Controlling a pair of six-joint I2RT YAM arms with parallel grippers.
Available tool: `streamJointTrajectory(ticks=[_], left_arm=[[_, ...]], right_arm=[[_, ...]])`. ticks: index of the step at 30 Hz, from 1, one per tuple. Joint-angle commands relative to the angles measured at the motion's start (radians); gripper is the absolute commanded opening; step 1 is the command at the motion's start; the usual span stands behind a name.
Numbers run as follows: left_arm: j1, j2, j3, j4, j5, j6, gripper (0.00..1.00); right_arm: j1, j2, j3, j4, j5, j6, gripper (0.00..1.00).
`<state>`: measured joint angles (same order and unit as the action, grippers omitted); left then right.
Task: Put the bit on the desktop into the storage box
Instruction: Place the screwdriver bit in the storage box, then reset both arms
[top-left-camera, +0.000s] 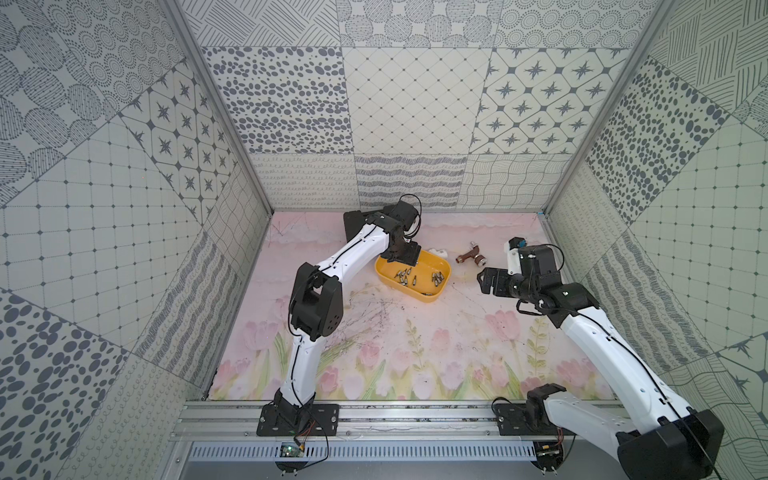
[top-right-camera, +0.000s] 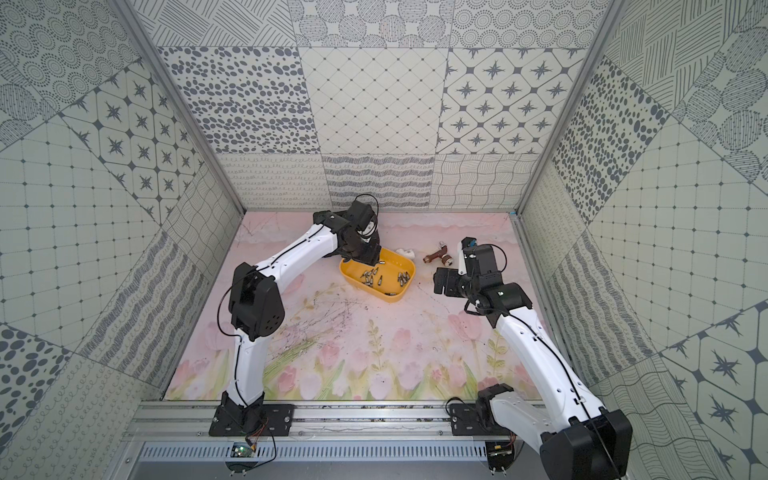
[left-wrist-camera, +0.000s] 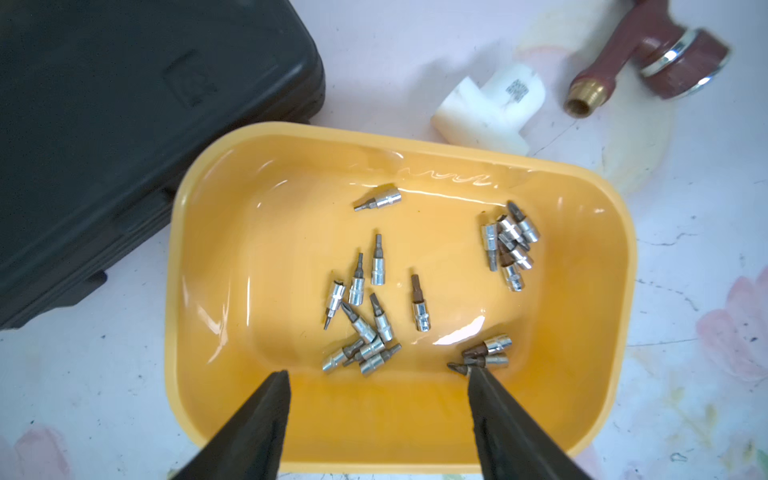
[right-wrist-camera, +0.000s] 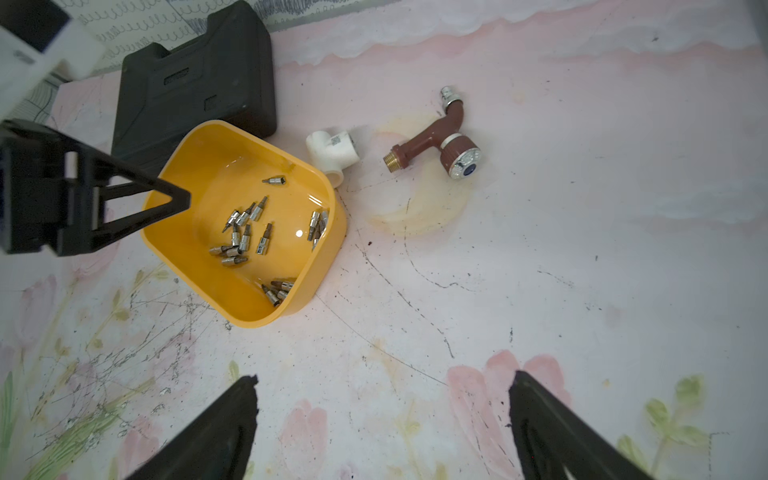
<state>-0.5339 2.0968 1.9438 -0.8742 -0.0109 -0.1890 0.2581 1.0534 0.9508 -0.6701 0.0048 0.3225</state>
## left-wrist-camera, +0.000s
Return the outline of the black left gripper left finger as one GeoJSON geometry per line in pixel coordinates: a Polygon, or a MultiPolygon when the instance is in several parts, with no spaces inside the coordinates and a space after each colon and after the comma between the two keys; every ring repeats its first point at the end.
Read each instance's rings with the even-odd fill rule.
{"type": "Polygon", "coordinates": [[[276,479],[290,402],[289,373],[271,373],[174,479],[276,479]]]}

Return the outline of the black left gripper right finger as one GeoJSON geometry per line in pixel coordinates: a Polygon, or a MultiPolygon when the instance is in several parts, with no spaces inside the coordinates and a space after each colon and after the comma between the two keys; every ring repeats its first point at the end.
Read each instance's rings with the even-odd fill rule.
{"type": "Polygon", "coordinates": [[[489,371],[469,370],[468,398],[485,479],[590,478],[489,371]]]}

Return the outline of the single metal bit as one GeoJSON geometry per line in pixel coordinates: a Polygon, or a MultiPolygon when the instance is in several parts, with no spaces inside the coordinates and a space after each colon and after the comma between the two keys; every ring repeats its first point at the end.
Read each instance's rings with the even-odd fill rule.
{"type": "Polygon", "coordinates": [[[506,354],[486,355],[479,357],[464,357],[461,362],[448,362],[449,370],[462,376],[469,376],[473,370],[506,368],[509,358],[506,354]]]}

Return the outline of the twelfth metal bit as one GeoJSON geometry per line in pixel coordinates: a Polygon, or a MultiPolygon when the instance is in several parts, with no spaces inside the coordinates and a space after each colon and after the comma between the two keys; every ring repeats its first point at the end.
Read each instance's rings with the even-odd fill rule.
{"type": "Polygon", "coordinates": [[[412,310],[416,328],[419,332],[428,332],[431,329],[430,316],[417,274],[411,276],[411,283],[413,289],[412,310]]]}

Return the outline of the fifteenth metal bit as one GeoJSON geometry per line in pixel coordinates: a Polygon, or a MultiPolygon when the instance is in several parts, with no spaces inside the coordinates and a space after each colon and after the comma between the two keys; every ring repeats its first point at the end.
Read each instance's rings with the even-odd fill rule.
{"type": "Polygon", "coordinates": [[[508,289],[513,292],[521,292],[524,288],[524,281],[511,251],[503,244],[499,246],[499,265],[508,289]]]}

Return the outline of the fourteenth metal bit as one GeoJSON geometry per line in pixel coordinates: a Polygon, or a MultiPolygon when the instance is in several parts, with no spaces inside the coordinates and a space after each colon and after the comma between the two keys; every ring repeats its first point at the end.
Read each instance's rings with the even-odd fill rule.
{"type": "Polygon", "coordinates": [[[520,242],[512,239],[506,233],[499,233],[498,240],[501,243],[503,255],[508,259],[512,259],[523,270],[531,270],[533,268],[533,259],[520,242]]]}

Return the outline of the sixteenth metal bit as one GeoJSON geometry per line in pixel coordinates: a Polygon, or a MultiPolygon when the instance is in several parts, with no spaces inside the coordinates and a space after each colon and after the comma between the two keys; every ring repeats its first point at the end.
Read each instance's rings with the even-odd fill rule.
{"type": "Polygon", "coordinates": [[[358,254],[356,267],[353,273],[353,277],[350,284],[350,290],[348,294],[348,302],[353,306],[360,306],[364,300],[365,290],[365,275],[363,268],[364,254],[360,252],[358,254]]]}

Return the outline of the thirteenth metal bit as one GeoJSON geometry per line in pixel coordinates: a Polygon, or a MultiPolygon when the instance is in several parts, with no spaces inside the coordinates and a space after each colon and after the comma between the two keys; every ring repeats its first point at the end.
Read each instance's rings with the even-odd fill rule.
{"type": "Polygon", "coordinates": [[[508,215],[500,215],[497,218],[496,226],[498,239],[508,250],[514,250],[517,246],[520,246],[525,251],[530,250],[530,245],[523,236],[519,225],[511,220],[508,215]]]}

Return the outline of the eleventh metal bit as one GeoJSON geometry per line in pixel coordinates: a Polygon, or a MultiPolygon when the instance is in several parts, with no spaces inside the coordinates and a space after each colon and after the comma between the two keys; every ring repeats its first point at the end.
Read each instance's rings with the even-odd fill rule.
{"type": "Polygon", "coordinates": [[[390,188],[380,191],[371,198],[354,207],[355,211],[381,209],[395,205],[402,201],[402,194],[398,188],[390,188]]]}

